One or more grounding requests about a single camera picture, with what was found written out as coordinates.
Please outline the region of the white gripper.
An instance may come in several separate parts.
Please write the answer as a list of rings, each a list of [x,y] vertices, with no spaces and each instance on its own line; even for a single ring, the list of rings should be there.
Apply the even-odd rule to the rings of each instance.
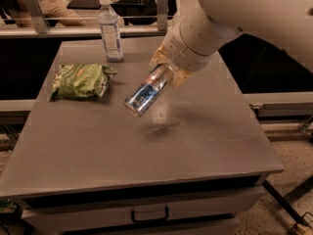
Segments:
[[[202,70],[216,51],[241,34],[233,27],[217,23],[197,5],[166,33],[149,62],[150,70],[172,62],[179,68],[174,71],[171,83],[172,88],[177,88],[193,71]]]

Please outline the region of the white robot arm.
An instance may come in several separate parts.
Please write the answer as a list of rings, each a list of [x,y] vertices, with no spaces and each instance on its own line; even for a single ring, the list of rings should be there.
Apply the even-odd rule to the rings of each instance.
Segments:
[[[313,0],[193,0],[165,35],[151,65],[170,64],[180,86],[223,45],[247,33],[285,49],[313,69]]]

